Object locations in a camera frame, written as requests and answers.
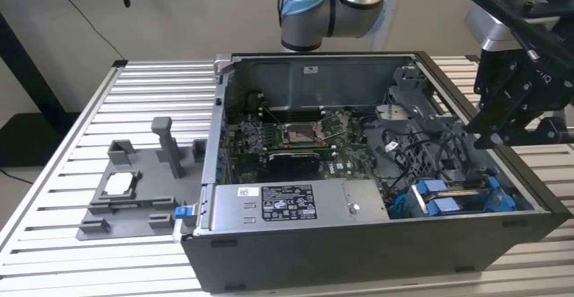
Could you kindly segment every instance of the screw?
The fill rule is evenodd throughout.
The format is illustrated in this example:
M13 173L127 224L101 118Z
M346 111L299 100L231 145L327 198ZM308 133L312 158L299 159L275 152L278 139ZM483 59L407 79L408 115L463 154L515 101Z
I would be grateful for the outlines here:
M538 62L539 55L535 50L526 51L526 55L529 55L529 58L531 59L533 62Z
M351 214L359 213L360 207L355 203L348 204L348 211Z

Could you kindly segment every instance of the blue latch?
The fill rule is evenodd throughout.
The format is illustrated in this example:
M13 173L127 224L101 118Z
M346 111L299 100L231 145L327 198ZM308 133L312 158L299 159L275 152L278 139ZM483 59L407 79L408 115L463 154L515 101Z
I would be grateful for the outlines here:
M437 198L427 203L427 210L431 216L455 213L461 211L454 198Z
M178 206L174 215L175 215L175 218L192 218L194 207L192 206Z
M447 191L447 184L441 179L429 179L416 183L416 190L420 195L426 193Z

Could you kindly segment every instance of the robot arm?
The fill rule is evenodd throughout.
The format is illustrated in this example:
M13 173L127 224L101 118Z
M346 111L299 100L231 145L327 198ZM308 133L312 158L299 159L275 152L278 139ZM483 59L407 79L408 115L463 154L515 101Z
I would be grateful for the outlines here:
M473 1L479 9L467 23L482 42L474 82L479 112L466 126L481 134L474 146L574 142L563 116L545 117L534 130L526 129L545 112L562 110L571 101L574 0Z

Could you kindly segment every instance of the gray plastic part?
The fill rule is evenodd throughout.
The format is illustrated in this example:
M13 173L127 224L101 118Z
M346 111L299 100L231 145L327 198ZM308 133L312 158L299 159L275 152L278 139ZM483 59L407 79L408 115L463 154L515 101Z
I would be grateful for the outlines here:
M171 118L155 117L152 121L152 132L160 137L162 149L170 163L171 172L175 178L183 176L182 165L179 164L179 151L175 138L171 136Z
M171 230L174 227L174 215L171 213L150 214L147 223L152 230Z
M79 228L85 234L107 233L109 231L109 223L104 218L95 218L92 220L81 221Z
M152 206L156 210L172 210L175 207L178 207L176 198L174 196L155 198Z
M191 147L179 149L182 177L174 178L170 164L158 160L158 149L138 149L127 154L131 165L108 163L84 220L105 218L108 232L79 231L79 240L170 235L171 228L151 228L150 214L172 214L178 205L194 204L202 192L203 161L196 161ZM113 173L139 173L132 196L105 196L107 180Z
M108 147L108 157L115 165L129 165L129 159L127 154L135 153L135 149L131 141L128 140L113 140Z

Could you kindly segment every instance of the metal panel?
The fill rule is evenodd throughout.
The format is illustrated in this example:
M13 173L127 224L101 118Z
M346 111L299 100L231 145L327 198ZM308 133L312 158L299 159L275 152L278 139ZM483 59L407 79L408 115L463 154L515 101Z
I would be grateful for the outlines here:
M437 64L477 101L471 87L477 63L442 56ZM207 297L171 236L77 241L83 206L92 196L107 162L108 141L136 139L136 148L159 147L146 123L174 118L174 135L187 145L206 136L212 99L188 101L190 93L212 90L212 63L129 62L99 88L51 165L19 208L0 252L3 296ZM112 101L104 101L112 93ZM162 95L160 101L140 96ZM184 101L174 101L180 95ZM574 152L567 145L515 149L551 191L574 210ZM278 290L274 296L571 296L574 291L574 220L541 241L511 248L487 271Z

